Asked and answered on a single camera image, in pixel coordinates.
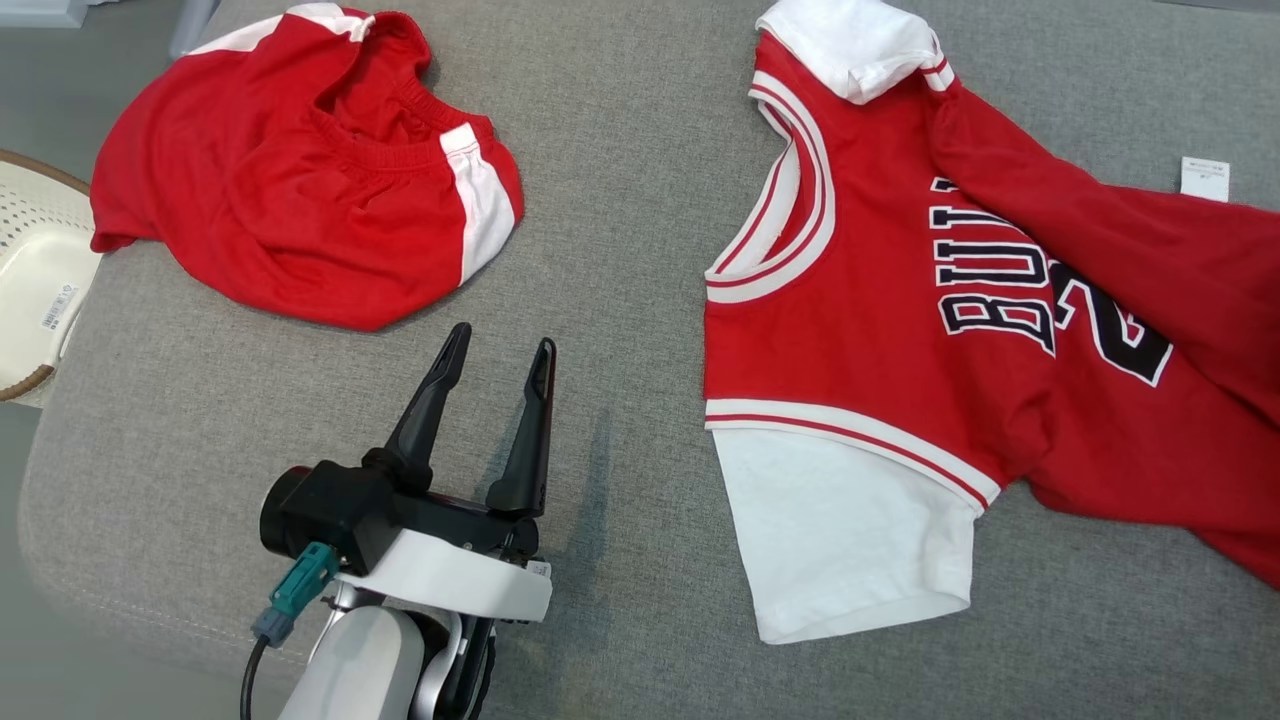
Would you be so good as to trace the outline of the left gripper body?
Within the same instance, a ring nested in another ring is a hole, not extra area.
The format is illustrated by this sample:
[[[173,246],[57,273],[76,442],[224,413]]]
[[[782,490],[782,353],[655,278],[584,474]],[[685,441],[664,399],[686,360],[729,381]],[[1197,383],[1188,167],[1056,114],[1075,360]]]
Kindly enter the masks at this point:
[[[355,588],[476,618],[539,623],[553,584],[538,561],[535,518],[493,511],[442,495],[396,498],[398,530],[365,575],[340,573]]]

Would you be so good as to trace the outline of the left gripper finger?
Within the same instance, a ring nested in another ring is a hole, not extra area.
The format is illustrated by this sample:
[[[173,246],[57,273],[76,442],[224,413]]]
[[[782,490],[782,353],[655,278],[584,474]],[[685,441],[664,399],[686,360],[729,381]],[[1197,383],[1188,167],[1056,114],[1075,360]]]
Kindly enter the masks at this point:
[[[472,327],[456,324],[388,441],[365,454],[365,466],[390,478],[399,491],[429,491],[433,450],[451,391],[460,382]]]
[[[492,511],[517,518],[539,518],[545,511],[556,360],[556,342],[541,338],[524,384],[524,410],[506,468],[486,492]]]

